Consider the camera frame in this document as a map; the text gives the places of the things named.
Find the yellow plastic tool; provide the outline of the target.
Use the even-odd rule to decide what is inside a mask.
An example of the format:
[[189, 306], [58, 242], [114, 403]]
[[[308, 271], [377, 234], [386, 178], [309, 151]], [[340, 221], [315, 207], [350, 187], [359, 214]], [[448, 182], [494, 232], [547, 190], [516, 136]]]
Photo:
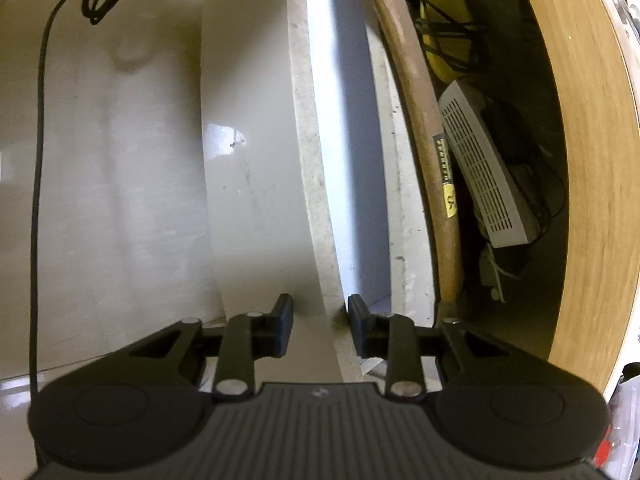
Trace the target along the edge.
[[474, 27], [465, 0], [421, 0], [420, 19], [427, 61], [450, 84], [472, 67]]

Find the white vented router box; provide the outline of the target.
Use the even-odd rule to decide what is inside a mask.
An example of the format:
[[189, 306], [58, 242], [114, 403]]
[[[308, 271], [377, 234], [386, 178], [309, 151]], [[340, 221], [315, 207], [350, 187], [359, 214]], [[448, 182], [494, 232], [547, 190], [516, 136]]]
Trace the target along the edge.
[[482, 118], [483, 95], [457, 79], [439, 98], [449, 148], [495, 248], [534, 241], [540, 226], [491, 140]]

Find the white wooden drawer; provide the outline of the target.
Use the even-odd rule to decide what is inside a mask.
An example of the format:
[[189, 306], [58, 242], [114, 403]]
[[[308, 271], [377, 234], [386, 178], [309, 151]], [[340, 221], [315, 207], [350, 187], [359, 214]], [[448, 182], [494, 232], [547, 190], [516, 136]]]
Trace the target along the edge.
[[346, 300], [434, 320], [432, 244], [371, 0], [203, 0], [201, 115], [228, 316], [294, 300], [260, 382], [356, 382]]

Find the wooden desk top edge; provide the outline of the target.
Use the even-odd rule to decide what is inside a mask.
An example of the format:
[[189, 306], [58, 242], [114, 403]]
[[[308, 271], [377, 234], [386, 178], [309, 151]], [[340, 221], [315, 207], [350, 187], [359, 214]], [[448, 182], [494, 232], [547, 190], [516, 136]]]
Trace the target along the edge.
[[529, 0], [558, 90], [568, 239], [551, 363], [609, 396], [639, 322], [639, 66], [612, 0]]

